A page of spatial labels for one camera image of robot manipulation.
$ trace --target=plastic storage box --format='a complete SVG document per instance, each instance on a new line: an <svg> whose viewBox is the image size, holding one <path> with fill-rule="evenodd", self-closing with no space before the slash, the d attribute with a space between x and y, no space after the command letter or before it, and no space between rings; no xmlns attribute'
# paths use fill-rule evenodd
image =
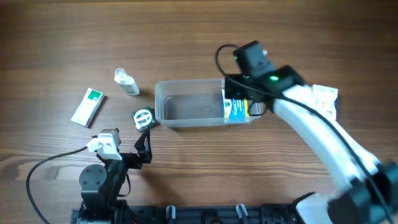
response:
<svg viewBox="0 0 398 224"><path fill-rule="evenodd" d="M156 120L168 128L248 124L259 116L244 121L224 118L223 79L161 81L155 88ZM261 114L262 105L256 103L252 114Z"/></svg>

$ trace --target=small plastic bottle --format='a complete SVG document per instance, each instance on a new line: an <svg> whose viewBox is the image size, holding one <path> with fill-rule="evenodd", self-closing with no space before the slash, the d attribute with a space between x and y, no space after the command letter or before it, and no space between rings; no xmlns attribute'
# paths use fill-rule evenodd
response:
<svg viewBox="0 0 398 224"><path fill-rule="evenodd" d="M123 68L116 69L114 75L114 81L118 84L123 93L127 94L127 96L137 96L139 94L136 81L134 81Z"/></svg>

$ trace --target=black base frame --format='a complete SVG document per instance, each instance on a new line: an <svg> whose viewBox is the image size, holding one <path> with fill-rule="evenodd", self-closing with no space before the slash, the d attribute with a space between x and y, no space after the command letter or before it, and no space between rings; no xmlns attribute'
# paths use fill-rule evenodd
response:
<svg viewBox="0 0 398 224"><path fill-rule="evenodd" d="M261 206L247 206L249 224L290 224L299 223L296 213L292 211L292 204L263 204ZM112 224L169 224L166 219L166 208L156 206L131 206L130 211L117 211L120 217L107 220L106 218L86 217L81 210L72 211L71 224L79 223L112 223ZM242 221L236 213L235 206L226 207L176 207L176 217L173 224L209 224L210 218L218 218L222 224L240 224Z"/></svg>

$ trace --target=white bottle cap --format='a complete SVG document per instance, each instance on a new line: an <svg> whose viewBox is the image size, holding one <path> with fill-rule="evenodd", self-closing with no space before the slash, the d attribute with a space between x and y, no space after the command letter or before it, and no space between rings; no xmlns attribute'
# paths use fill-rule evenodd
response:
<svg viewBox="0 0 398 224"><path fill-rule="evenodd" d="M126 71L123 68L118 68L114 71L114 75L119 76L120 82L125 83L127 80Z"/></svg>

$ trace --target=wood grain surface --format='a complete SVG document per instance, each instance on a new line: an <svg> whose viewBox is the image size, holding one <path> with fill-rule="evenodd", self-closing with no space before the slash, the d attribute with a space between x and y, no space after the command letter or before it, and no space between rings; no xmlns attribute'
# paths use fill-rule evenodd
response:
<svg viewBox="0 0 398 224"><path fill-rule="evenodd" d="M214 53L227 43L259 40L277 66L338 88L338 122L381 161L398 160L394 2L80 2L0 4L0 223L40 223L25 191L35 163L104 128L119 128L120 150L131 151L139 137L131 112L154 107L155 84L221 78ZM233 72L227 54L222 64ZM123 95L118 67L140 96ZM91 129L70 121L89 87L108 97ZM274 114L240 126L158 126L151 140L152 164L129 171L130 205L255 205L334 190L325 166ZM93 163L82 152L33 174L33 197L50 223L69 222L80 172Z"/></svg>

